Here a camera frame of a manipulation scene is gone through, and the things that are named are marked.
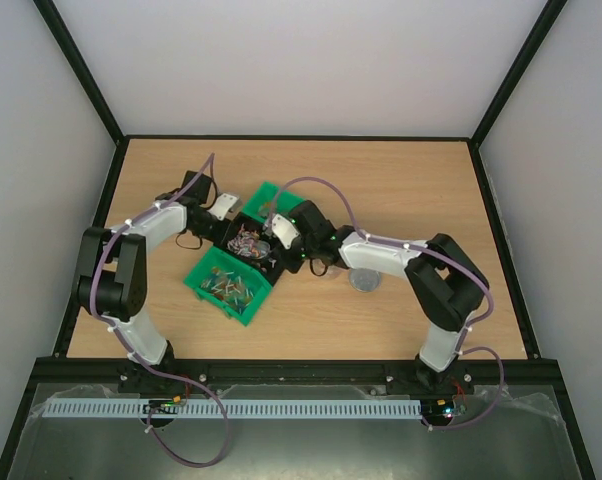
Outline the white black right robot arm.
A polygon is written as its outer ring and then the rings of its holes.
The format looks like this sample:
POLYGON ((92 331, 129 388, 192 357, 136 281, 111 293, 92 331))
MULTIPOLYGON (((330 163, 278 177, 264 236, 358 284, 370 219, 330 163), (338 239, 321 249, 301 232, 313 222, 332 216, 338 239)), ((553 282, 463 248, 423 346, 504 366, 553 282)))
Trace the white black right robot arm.
POLYGON ((370 270, 406 280, 430 322, 415 358, 416 381, 441 390, 472 326, 490 316, 495 302, 487 278, 447 234, 430 240, 400 240, 363 230, 354 217, 339 228, 306 200, 282 215, 271 209, 265 229, 298 265, 319 260, 349 270, 370 270))

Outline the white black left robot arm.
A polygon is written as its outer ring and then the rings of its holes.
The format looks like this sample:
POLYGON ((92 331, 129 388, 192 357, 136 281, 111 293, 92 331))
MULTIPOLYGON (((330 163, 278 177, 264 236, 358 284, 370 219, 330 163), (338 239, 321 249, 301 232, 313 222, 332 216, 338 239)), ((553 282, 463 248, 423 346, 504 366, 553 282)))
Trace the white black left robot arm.
POLYGON ((90 227, 83 233, 72 296, 90 315, 108 325, 129 359, 160 364, 168 351, 145 307, 147 257, 165 240, 191 232, 210 240, 215 228, 227 226, 227 215, 240 198, 222 193, 206 208, 191 197, 175 202, 157 200, 133 219, 112 228, 90 227))

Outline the black bin with lollipops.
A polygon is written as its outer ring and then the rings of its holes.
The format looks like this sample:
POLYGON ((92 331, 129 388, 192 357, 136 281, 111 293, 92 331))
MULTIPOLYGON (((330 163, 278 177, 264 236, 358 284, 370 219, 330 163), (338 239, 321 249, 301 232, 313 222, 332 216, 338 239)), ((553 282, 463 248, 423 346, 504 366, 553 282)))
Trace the black bin with lollipops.
POLYGON ((279 244, 265 234, 262 222, 244 213, 214 226, 212 240, 215 247, 254 269, 272 286, 285 270, 279 244))

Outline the silver metal scoop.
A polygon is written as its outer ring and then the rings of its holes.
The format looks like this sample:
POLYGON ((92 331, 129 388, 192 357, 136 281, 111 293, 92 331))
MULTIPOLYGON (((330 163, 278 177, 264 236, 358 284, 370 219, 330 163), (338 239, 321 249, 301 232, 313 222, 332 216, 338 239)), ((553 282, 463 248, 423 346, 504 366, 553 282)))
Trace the silver metal scoop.
POLYGON ((251 259, 263 260, 271 254, 271 246, 268 242, 260 239, 244 239, 239 243, 238 255, 251 259))

